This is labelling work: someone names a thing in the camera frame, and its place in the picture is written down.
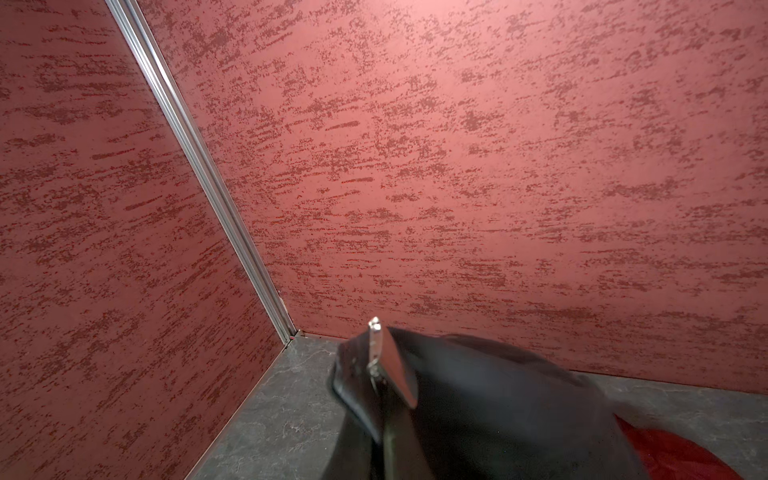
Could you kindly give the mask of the dark grey cap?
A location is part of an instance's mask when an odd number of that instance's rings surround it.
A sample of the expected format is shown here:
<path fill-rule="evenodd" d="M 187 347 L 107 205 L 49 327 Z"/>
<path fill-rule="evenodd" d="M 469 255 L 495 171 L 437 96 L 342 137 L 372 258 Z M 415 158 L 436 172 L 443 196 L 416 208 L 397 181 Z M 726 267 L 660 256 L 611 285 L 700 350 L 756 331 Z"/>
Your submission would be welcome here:
<path fill-rule="evenodd" d="M 341 343 L 326 479 L 644 479 L 588 378 L 521 348 L 373 320 Z"/>

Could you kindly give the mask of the red cap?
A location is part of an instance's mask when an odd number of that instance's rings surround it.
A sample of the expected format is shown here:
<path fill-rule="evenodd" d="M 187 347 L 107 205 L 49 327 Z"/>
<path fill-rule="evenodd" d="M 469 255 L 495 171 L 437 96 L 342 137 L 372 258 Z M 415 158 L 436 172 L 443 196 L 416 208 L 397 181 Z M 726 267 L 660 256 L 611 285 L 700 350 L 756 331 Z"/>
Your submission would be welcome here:
<path fill-rule="evenodd" d="M 716 455 L 691 440 L 660 429 L 638 428 L 619 416 L 616 421 L 651 479 L 743 479 Z"/>

